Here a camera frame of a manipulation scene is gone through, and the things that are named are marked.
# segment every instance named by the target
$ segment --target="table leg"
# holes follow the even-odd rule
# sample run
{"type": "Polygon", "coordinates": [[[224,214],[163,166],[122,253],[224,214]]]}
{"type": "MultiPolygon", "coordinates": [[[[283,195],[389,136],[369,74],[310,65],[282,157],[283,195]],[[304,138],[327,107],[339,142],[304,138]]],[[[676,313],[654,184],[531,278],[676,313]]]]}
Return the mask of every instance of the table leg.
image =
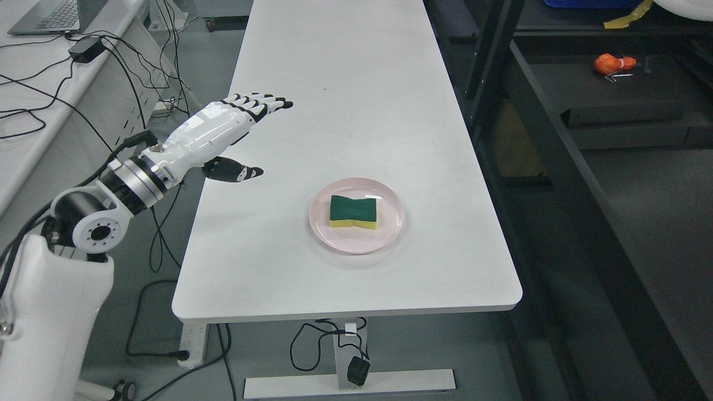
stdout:
{"type": "Polygon", "coordinates": [[[361,357],[361,352],[359,351],[360,349],[362,352],[366,352],[366,327],[358,330],[357,332],[357,328],[359,327],[358,325],[361,324],[361,321],[350,321],[344,319],[334,320],[334,324],[336,324],[340,330],[359,334],[359,336],[354,334],[332,336],[332,339],[334,340],[334,359],[337,366],[337,382],[339,384],[339,388],[355,388],[356,385],[347,379],[347,368],[349,367],[349,363],[352,361],[353,357],[361,357]]]}
{"type": "MultiPolygon", "coordinates": [[[[340,328],[353,332],[361,320],[334,320],[340,328]]],[[[361,350],[366,352],[366,328],[358,331],[361,350]]],[[[363,386],[358,387],[347,379],[347,368],[358,350],[356,335],[339,335],[334,338],[335,375],[300,375],[284,377],[248,377],[245,379],[243,398],[246,400],[306,397],[315,395],[374,394],[397,392],[448,391],[456,389],[452,369],[409,370],[401,372],[371,372],[363,386]]]]}

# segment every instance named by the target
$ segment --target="table foot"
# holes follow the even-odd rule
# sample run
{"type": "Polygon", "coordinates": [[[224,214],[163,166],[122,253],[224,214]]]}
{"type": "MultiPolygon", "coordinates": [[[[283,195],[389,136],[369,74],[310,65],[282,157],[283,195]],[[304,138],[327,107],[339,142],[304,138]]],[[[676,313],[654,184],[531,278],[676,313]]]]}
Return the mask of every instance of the table foot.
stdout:
{"type": "Polygon", "coordinates": [[[371,372],[362,387],[340,389],[337,375],[249,377],[243,398],[257,400],[310,395],[374,394],[385,392],[449,391],[456,389],[452,369],[371,372]]]}

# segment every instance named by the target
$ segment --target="yellow sponge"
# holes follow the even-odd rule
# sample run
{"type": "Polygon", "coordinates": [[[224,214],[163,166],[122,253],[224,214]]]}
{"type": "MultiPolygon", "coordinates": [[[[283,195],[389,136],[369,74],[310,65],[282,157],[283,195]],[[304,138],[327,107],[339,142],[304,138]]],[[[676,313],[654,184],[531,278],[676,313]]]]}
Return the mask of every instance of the yellow sponge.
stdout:
{"type": "Polygon", "coordinates": [[[376,230],[376,199],[351,199],[332,195],[329,205],[330,227],[361,227],[376,230]]]}

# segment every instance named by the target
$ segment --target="yellow tape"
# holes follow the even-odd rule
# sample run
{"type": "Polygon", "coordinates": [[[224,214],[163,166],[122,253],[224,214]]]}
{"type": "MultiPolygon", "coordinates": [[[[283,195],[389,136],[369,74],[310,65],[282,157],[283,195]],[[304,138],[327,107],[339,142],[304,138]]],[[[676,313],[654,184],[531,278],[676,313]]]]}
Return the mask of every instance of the yellow tape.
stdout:
{"type": "Polygon", "coordinates": [[[644,0],[636,6],[636,8],[631,11],[631,14],[627,16],[623,16],[621,18],[613,19],[609,22],[604,23],[604,28],[605,29],[623,29],[629,26],[629,23],[638,20],[639,18],[643,17],[644,14],[646,14],[647,11],[651,8],[651,3],[653,3],[654,0],[644,0]]]}

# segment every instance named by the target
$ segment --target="white desk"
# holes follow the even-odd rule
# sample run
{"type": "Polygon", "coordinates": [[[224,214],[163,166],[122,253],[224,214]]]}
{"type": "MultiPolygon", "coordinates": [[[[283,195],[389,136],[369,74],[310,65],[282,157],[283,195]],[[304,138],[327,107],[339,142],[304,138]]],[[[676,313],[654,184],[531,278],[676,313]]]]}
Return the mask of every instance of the white desk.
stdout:
{"type": "MultiPolygon", "coordinates": [[[[34,5],[33,1],[0,1],[0,45],[45,41],[54,36],[10,36],[6,32],[34,5]]],[[[160,49],[134,16],[142,0],[110,0],[86,32],[112,32],[131,43],[158,65],[160,49]]],[[[30,76],[68,56],[74,42],[57,39],[47,44],[30,44],[0,49],[0,71],[12,78],[30,76]]],[[[135,54],[118,45],[129,68],[148,81],[148,72],[138,65],[135,54]]],[[[165,68],[172,68],[164,62],[165,68]]],[[[142,129],[136,100],[124,72],[108,52],[89,64],[75,64],[73,78],[65,82],[59,97],[76,106],[114,148],[119,141],[142,129]]],[[[162,76],[151,71],[160,86],[162,76]]],[[[69,62],[25,81],[54,93],[59,81],[69,75],[69,62]]],[[[146,118],[158,95],[135,82],[146,118]]],[[[44,106],[50,98],[15,83],[0,86],[0,109],[44,106]]],[[[109,150],[84,120],[69,107],[55,102],[36,112],[47,122],[42,131],[12,139],[0,139],[0,243],[7,244],[24,221],[61,191],[71,188],[104,162],[109,150]]],[[[27,114],[0,120],[0,136],[40,126],[27,114]]]]}
{"type": "Polygon", "coordinates": [[[173,299],[184,323],[517,304],[522,289],[420,0],[256,1],[231,85],[241,91],[294,107],[224,154],[263,176],[206,182],[173,299]],[[380,181],[404,205],[399,237],[375,253],[339,253],[310,228],[313,197],[347,177],[380,181]]]}

